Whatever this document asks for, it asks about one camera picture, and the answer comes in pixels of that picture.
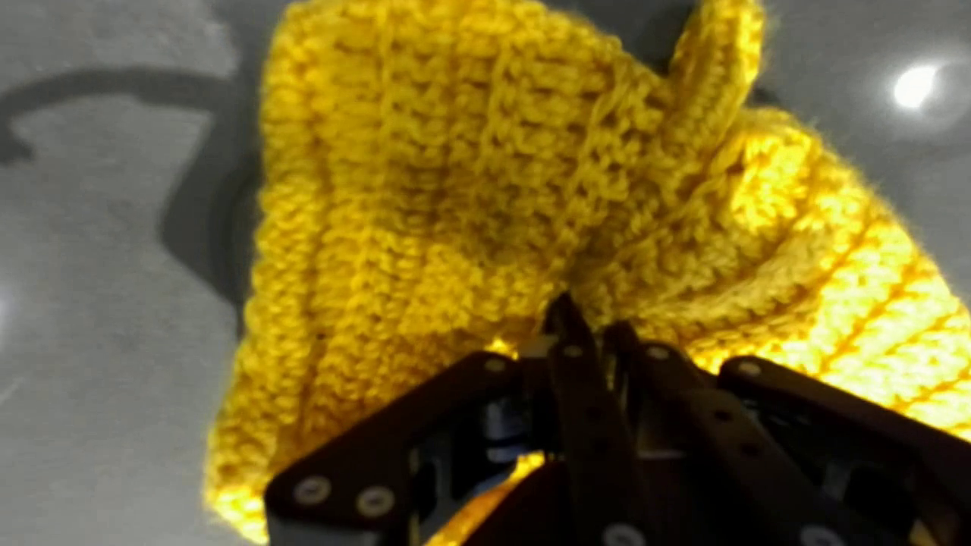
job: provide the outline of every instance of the gray surface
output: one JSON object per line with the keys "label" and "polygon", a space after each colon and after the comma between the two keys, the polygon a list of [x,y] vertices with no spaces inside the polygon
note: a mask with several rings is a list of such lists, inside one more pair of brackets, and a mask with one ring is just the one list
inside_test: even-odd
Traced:
{"label": "gray surface", "polygon": [[[0,4],[4,546],[237,543],[199,484],[237,336],[252,96],[281,6]],[[586,6],[649,62],[686,13]],[[859,162],[971,295],[971,4],[771,6],[765,90]],[[892,85],[917,63],[948,66],[908,111]]]}

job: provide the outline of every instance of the knitted item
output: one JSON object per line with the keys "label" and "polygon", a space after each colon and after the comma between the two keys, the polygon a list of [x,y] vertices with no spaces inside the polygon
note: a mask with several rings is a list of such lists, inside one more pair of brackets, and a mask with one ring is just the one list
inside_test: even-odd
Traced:
{"label": "knitted item", "polygon": [[707,370],[765,356],[971,440],[961,299],[814,132],[743,107],[762,26],[707,0],[658,77],[535,0],[295,4],[207,503],[265,540],[276,469],[564,289]]}

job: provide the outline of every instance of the screw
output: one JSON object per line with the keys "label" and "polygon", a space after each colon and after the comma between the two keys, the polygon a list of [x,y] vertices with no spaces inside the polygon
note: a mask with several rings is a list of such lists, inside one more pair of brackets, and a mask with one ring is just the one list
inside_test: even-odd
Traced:
{"label": "screw", "polygon": [[366,519],[383,519],[395,510],[395,490],[383,484],[370,484],[359,494],[359,512]]}
{"label": "screw", "polygon": [[324,503],[329,499],[331,499],[331,479],[324,476],[308,476],[295,487],[295,501],[302,508],[317,508],[317,503]]}
{"label": "screw", "polygon": [[501,360],[501,357],[490,357],[490,360],[485,360],[485,370],[490,370],[490,373],[505,373],[507,366],[509,366],[509,365]]}
{"label": "screw", "polygon": [[635,524],[616,521],[604,529],[604,546],[648,546]]}
{"label": "screw", "polygon": [[806,524],[799,531],[799,543],[800,546],[848,546],[840,535],[834,535],[833,529],[824,529],[824,524]]}
{"label": "screw", "polygon": [[532,357],[532,360],[549,357],[554,345],[556,345],[556,336],[538,336],[523,349],[523,357]]}
{"label": "screw", "polygon": [[743,360],[743,365],[738,365],[738,370],[740,370],[743,375],[762,375],[762,365],[760,365],[760,360]]}
{"label": "screw", "polygon": [[666,345],[648,345],[648,356],[656,357],[656,360],[667,360],[670,352]]}
{"label": "screw", "polygon": [[568,357],[584,357],[584,345],[564,345]]}

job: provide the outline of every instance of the crochet stitch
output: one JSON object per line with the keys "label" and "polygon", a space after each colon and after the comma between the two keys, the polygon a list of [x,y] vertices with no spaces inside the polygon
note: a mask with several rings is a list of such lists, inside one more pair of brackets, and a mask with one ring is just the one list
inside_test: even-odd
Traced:
{"label": "crochet stitch", "polygon": [[703,0],[656,72],[538,0],[295,4],[207,503],[265,540],[276,469],[562,290],[971,440],[966,303],[859,170],[748,107],[762,32],[755,0]]}

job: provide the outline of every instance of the black metal bracket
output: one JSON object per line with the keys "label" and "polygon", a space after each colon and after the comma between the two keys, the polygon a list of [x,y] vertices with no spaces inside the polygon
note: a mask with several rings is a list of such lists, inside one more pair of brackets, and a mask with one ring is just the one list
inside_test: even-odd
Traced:
{"label": "black metal bracket", "polygon": [[971,447],[762,357],[703,373],[571,296],[281,474],[273,546],[417,546],[523,453],[472,546],[971,546]]}

